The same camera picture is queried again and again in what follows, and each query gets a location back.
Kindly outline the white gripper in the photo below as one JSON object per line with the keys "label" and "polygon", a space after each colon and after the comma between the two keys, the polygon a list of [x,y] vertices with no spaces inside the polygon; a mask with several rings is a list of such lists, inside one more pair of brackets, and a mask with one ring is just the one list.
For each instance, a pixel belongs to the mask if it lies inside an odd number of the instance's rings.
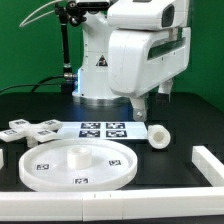
{"label": "white gripper", "polygon": [[184,71],[189,62],[191,29],[182,30],[180,47],[149,59],[152,47],[170,42],[169,30],[159,32],[115,30],[108,47],[108,84],[112,92],[130,97],[133,119],[147,119],[146,97],[143,95],[159,84],[156,103],[165,106],[170,102],[172,77]]}

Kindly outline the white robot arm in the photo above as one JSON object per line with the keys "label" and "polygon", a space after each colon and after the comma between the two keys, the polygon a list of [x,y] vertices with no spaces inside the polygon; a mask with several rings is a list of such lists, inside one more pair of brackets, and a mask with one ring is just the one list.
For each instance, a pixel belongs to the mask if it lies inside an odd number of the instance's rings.
{"label": "white robot arm", "polygon": [[113,106],[129,101],[133,119],[147,118],[147,94],[170,101],[173,78],[189,63],[189,0],[75,0],[84,56],[75,100]]}

